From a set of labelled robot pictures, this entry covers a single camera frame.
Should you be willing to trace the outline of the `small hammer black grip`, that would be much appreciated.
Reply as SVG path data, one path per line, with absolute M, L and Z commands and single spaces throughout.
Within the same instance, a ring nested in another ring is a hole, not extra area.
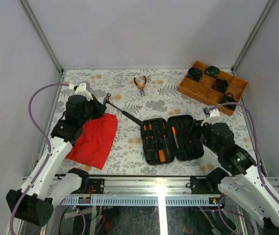
M 135 122 L 137 125 L 141 126 L 143 124 L 143 122 L 136 118 L 135 116 L 133 116 L 132 114 L 130 114 L 129 112 L 122 110 L 121 108 L 117 107 L 116 105 L 114 105 L 111 101 L 110 101 L 110 97 L 111 94 L 107 93 L 105 98 L 103 99 L 103 105 L 106 106 L 107 104 L 112 106 L 113 108 L 115 108 L 116 110 L 118 110 L 119 112 L 121 112 L 125 117 L 127 117 L 128 119 L 132 120 L 133 122 Z

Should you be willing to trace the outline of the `black plastic tool case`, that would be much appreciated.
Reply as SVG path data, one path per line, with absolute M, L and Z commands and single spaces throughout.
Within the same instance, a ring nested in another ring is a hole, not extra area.
M 165 140 L 162 133 L 162 124 L 164 122 L 166 127 L 166 140 L 169 148 L 169 155 L 166 151 Z M 143 141 L 144 159 L 149 165 L 163 165 L 169 164 L 174 160 L 180 162 L 191 161 L 201 158 L 204 155 L 202 144 L 193 142 L 193 124 L 196 120 L 191 115 L 172 116 L 167 120 L 163 118 L 153 118 L 143 121 L 140 126 L 141 139 Z M 154 136 L 154 147 L 150 138 L 149 123 L 152 124 L 152 131 Z M 144 137 L 143 125 L 147 126 L 149 147 L 146 147 L 146 140 Z M 179 149 L 176 148 L 174 136 L 171 127 L 174 126 L 177 132 L 177 139 Z M 158 157 L 158 146 L 162 145 L 166 154 L 166 162 L 161 163 Z

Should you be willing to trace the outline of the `small orange precision screwdriver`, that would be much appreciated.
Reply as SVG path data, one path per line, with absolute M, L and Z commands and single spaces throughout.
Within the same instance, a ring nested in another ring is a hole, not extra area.
M 174 136 L 174 140 L 175 140 L 175 144 L 176 144 L 176 148 L 179 149 L 179 143 L 178 143 L 178 139 L 177 139 L 177 132 L 174 126 L 171 127 L 172 132 L 173 132 L 173 136 Z

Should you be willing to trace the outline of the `thin black precision screwdriver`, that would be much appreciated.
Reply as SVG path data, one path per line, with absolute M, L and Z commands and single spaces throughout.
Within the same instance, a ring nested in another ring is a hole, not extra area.
M 149 147 L 149 140 L 148 140 L 148 132 L 147 132 L 147 126 L 146 125 L 143 125 L 143 130 L 144 130 L 144 137 L 145 137 L 145 140 L 146 140 L 146 147 L 148 148 Z

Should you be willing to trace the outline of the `small black orange screwdriver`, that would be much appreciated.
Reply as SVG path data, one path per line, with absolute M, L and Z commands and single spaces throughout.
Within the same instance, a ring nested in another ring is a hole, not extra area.
M 152 147 L 154 147 L 154 136 L 153 136 L 153 131 L 152 131 L 152 124 L 149 123 L 149 130 L 150 130 L 150 138 L 152 141 Z

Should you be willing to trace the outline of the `black orange screwdriver large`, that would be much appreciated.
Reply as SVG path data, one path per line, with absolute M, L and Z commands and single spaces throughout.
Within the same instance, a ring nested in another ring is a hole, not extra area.
M 165 124 L 163 121 L 161 121 L 161 124 L 162 124 L 162 133 L 163 133 L 163 138 L 165 140 L 165 146 L 166 146 L 166 151 L 167 151 L 167 154 L 169 155 L 169 148 L 168 148 L 168 145 L 167 145 L 167 140 L 166 140 L 166 127 L 165 127 Z

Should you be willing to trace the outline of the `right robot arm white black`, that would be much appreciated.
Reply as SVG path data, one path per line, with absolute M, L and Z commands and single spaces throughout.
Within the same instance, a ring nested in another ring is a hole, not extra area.
M 279 194 L 258 170 L 253 157 L 235 143 L 228 125 L 196 121 L 190 132 L 191 140 L 211 150 L 221 165 L 206 180 L 207 190 L 221 192 L 240 205 L 266 235 L 279 235 Z

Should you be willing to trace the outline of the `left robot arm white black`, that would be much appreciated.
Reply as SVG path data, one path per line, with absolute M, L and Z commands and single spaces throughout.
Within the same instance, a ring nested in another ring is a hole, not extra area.
M 6 201 L 14 218 L 43 227 L 51 218 L 54 207 L 68 194 L 85 193 L 89 187 L 88 173 L 72 168 L 56 185 L 51 182 L 65 157 L 83 133 L 91 119 L 104 115 L 106 106 L 95 97 L 90 101 L 82 95 L 72 95 L 66 102 L 62 117 L 51 132 L 50 143 L 37 166 L 18 190 L 11 189 Z

